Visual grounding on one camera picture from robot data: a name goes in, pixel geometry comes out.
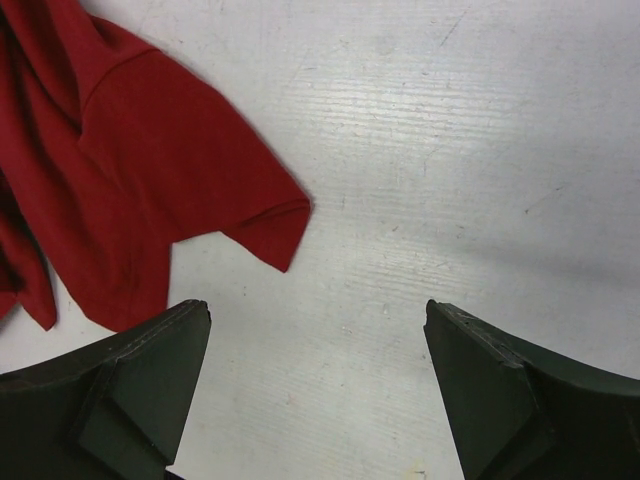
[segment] dark green object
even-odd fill
[[[189,300],[127,332],[0,375],[0,479],[162,480],[211,328]]]
[[[640,381],[433,300],[424,331],[466,480],[640,479]]]

